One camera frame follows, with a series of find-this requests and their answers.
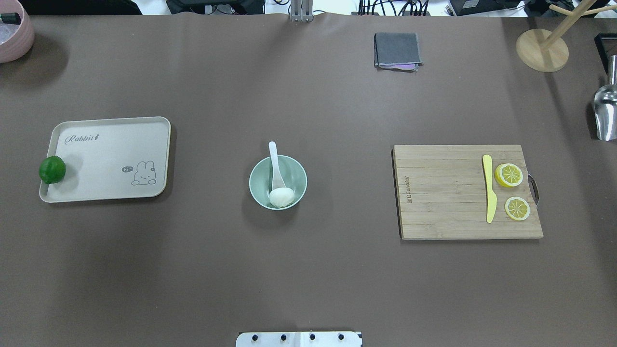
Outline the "aluminium frame post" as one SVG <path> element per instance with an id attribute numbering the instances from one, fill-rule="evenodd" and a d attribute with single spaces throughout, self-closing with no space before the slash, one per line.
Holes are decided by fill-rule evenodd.
<path id="1" fill-rule="evenodd" d="M 291 22 L 313 21 L 313 0 L 290 0 L 289 4 Z"/>

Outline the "lower lemon slice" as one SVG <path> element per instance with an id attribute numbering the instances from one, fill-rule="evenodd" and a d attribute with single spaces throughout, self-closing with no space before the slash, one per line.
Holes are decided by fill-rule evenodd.
<path id="1" fill-rule="evenodd" d="M 507 216 L 516 221 L 526 220 L 531 212 L 531 207 L 527 203 L 527 200 L 520 196 L 512 196 L 507 199 L 504 209 Z"/>

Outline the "metal scoop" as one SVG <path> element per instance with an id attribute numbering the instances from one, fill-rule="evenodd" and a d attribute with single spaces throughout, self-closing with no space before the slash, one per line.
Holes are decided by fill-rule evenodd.
<path id="1" fill-rule="evenodd" d="M 599 140 L 617 138 L 617 57 L 608 60 L 608 84 L 597 90 L 593 97 L 593 112 Z"/>

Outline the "beige rabbit tray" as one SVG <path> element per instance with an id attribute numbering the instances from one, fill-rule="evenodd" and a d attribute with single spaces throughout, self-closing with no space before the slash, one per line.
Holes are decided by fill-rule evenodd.
<path id="1" fill-rule="evenodd" d="M 48 156 L 66 175 L 41 184 L 44 202 L 149 198 L 167 185 L 171 123 L 165 117 L 64 121 L 51 134 Z"/>

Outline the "wooden mug tree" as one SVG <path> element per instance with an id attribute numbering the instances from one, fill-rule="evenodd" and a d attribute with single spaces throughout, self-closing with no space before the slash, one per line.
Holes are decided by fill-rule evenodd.
<path id="1" fill-rule="evenodd" d="M 546 29 L 529 29 L 520 34 L 516 40 L 518 57 L 529 67 L 539 72 L 557 72 L 564 68 L 569 57 L 569 49 L 562 35 L 566 33 L 582 16 L 612 11 L 616 5 L 604 6 L 591 10 L 594 0 L 583 0 L 572 11 L 551 5 L 550 9 L 564 14 L 565 19 L 553 31 Z"/>

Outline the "white steamed bun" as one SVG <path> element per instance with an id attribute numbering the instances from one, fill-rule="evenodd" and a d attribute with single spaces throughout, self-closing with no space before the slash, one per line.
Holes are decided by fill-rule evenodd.
<path id="1" fill-rule="evenodd" d="M 278 187 L 269 193 L 268 199 L 278 209 L 291 206 L 295 200 L 295 191 L 290 187 Z"/>

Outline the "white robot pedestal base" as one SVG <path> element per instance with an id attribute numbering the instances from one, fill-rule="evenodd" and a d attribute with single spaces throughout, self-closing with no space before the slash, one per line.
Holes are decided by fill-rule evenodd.
<path id="1" fill-rule="evenodd" d="M 360 332 L 244 332 L 236 338 L 236 347 L 362 347 Z"/>

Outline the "lemon slice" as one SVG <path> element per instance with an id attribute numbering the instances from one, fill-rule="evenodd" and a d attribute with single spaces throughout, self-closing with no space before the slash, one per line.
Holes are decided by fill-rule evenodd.
<path id="1" fill-rule="evenodd" d="M 496 182 L 503 187 L 517 187 L 523 182 L 523 173 L 515 164 L 500 164 L 494 171 Z"/>
<path id="2" fill-rule="evenodd" d="M 512 196 L 507 199 L 504 209 L 507 216 L 516 221 L 526 220 L 531 212 L 531 207 L 527 203 L 527 200 L 520 196 Z"/>

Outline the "mint green bowl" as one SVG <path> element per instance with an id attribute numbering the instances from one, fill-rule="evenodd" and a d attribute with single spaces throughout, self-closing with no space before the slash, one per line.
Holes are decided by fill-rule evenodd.
<path id="1" fill-rule="evenodd" d="M 248 180 L 249 191 L 253 199 L 260 206 L 274 211 L 281 211 L 294 207 L 302 200 L 307 190 L 307 174 L 304 167 L 297 160 L 289 156 L 279 155 L 278 160 L 285 185 L 295 192 L 295 197 L 289 206 L 275 207 L 270 203 L 269 194 L 271 192 L 272 183 L 271 158 L 266 157 L 256 163 Z"/>

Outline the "pink ribbed bowl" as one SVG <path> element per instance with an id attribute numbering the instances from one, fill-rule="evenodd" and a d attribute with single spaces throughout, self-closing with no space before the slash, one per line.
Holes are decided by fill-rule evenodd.
<path id="1" fill-rule="evenodd" d="M 15 61 L 28 53 L 33 46 L 35 31 L 29 14 L 17 0 L 1 0 L 0 9 L 1 13 L 18 13 L 21 18 L 21 24 L 17 26 L 15 33 L 1 44 L 0 62 L 5 63 Z"/>

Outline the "green lime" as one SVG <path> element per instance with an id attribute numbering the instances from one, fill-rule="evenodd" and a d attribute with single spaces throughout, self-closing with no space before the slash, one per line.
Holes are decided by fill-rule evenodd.
<path id="1" fill-rule="evenodd" d="M 66 164 L 59 156 L 49 156 L 40 163 L 38 175 L 44 184 L 57 184 L 64 179 L 66 170 Z"/>

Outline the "white ceramic spoon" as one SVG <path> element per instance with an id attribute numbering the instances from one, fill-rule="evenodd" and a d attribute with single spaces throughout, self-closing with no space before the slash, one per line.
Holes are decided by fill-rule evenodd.
<path id="1" fill-rule="evenodd" d="M 272 164 L 271 190 L 274 191 L 281 187 L 286 187 L 286 184 L 280 172 L 279 156 L 278 156 L 278 150 L 277 150 L 275 141 L 270 141 L 268 143 L 268 148 L 269 148 L 269 158 Z"/>

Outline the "bamboo cutting board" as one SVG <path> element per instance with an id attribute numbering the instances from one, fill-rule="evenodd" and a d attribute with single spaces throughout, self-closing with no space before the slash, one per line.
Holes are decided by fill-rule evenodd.
<path id="1" fill-rule="evenodd" d="M 493 176 L 496 213 L 486 221 L 486 188 L 482 157 L 492 157 L 493 174 L 500 164 L 515 164 L 523 182 L 503 187 Z M 520 145 L 395 145 L 394 176 L 401 238 L 404 240 L 541 239 L 542 226 L 529 186 Z M 526 220 L 507 216 L 504 205 L 512 196 L 527 200 Z"/>

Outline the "yellow plastic knife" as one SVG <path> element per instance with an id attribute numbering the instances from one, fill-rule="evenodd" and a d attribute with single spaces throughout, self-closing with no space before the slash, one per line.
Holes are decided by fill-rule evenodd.
<path id="1" fill-rule="evenodd" d="M 486 221 L 492 223 L 496 213 L 496 193 L 493 190 L 493 166 L 492 157 L 489 154 L 485 154 L 482 157 L 484 179 L 485 179 L 485 191 L 486 191 Z"/>

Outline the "folded grey cloth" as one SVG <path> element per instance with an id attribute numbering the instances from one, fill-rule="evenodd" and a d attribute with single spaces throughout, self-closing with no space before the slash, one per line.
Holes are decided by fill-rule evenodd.
<path id="1" fill-rule="evenodd" d="M 373 41 L 376 68 L 415 72 L 424 64 L 416 33 L 377 32 Z"/>

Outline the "upper lemon slice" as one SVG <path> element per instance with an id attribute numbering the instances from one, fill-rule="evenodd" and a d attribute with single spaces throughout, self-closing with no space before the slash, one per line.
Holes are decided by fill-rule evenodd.
<path id="1" fill-rule="evenodd" d="M 503 187 L 517 187 L 523 182 L 523 173 L 515 164 L 500 164 L 494 171 L 496 182 Z"/>

